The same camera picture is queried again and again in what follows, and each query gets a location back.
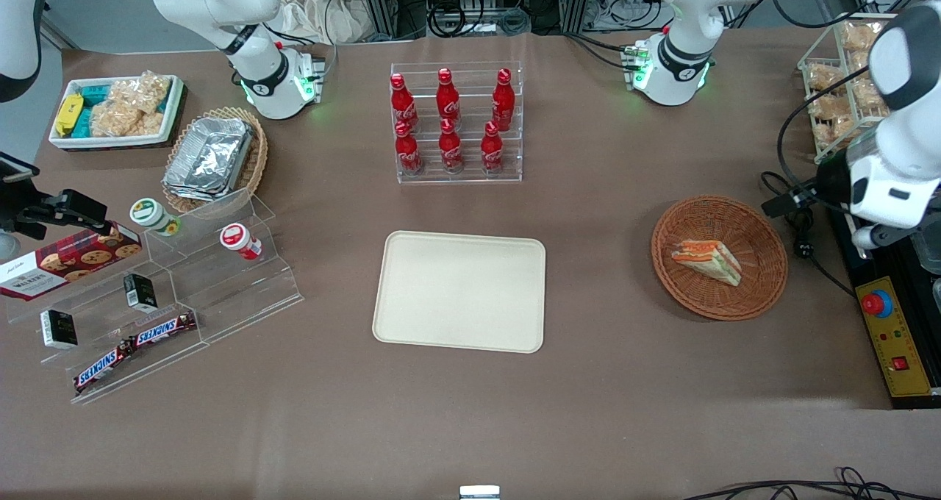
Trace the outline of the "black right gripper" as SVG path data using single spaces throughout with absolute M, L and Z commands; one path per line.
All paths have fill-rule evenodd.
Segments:
M 39 191 L 34 184 L 1 185 L 1 229 L 44 239 L 45 223 L 107 231 L 107 205 L 74 189 L 60 195 Z

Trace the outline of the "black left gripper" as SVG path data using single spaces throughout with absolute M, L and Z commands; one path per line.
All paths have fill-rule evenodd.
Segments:
M 806 208 L 806 201 L 817 201 L 840 210 L 849 209 L 851 173 L 846 154 L 830 154 L 821 159 L 814 181 L 801 182 L 791 188 L 791 194 L 764 201 L 762 211 L 768 218 L 783 218 Z

